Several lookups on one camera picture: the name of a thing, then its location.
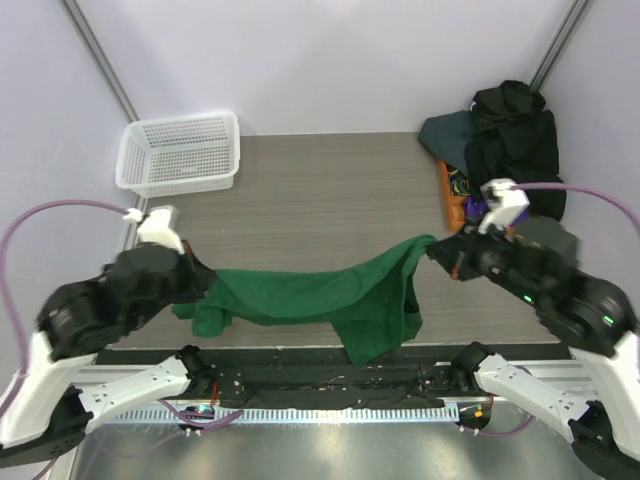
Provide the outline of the green t shirt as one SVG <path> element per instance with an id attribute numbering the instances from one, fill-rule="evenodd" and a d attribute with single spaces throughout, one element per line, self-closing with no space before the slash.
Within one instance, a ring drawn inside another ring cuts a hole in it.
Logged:
<path id="1" fill-rule="evenodd" d="M 220 269 L 204 298 L 171 311 L 199 338 L 221 335 L 236 318 L 265 327 L 328 324 L 350 361 L 362 366 L 421 330 L 414 274 L 435 241 L 419 235 L 338 271 Z"/>

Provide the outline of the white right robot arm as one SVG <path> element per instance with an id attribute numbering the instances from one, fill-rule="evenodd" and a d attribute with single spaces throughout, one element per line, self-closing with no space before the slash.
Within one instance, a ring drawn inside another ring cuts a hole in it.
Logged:
<path id="1" fill-rule="evenodd" d="M 484 277 L 531 307 L 588 374 L 596 398 L 554 388 L 473 342 L 451 362 L 457 391 L 482 390 L 516 404 L 560 434 L 603 479 L 639 476 L 638 320 L 615 284 L 580 270 L 579 240 L 557 221 L 534 217 L 510 233 L 476 221 L 428 246 L 456 281 Z"/>

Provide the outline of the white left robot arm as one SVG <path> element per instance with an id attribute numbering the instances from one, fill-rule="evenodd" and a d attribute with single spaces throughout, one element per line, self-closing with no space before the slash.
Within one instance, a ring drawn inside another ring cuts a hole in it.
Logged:
<path id="1" fill-rule="evenodd" d="M 144 243 L 120 253 L 98 276 L 55 290 L 36 319 L 27 368 L 2 399 L 2 467 L 54 460 L 147 402 L 205 397 L 213 370 L 191 345 L 120 380 L 93 387 L 73 381 L 102 350 L 167 306 L 204 298 L 215 277 L 189 248 Z"/>

